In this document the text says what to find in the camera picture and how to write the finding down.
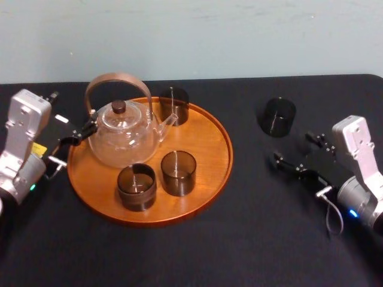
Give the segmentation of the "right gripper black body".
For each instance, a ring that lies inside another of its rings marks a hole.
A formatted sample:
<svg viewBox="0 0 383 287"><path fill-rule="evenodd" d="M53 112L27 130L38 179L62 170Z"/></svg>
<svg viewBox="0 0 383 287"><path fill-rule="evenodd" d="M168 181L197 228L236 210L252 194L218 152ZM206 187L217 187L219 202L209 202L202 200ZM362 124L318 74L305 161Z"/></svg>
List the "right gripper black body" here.
<svg viewBox="0 0 383 287"><path fill-rule="evenodd" d="M338 162L332 152L317 151L312 156L312 169L328 185L340 189L354 174Z"/></svg>

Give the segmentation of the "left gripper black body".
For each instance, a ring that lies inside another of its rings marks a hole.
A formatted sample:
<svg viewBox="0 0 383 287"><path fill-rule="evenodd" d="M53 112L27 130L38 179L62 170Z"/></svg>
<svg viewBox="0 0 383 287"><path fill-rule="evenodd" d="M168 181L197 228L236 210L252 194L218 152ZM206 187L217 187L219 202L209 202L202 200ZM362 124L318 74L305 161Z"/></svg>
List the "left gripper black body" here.
<svg viewBox="0 0 383 287"><path fill-rule="evenodd" d="M64 167L63 150L71 145L59 145L60 132L63 125L70 122L69 118L52 111L48 124L32 144L32 153L45 164L43 178L53 179Z"/></svg>

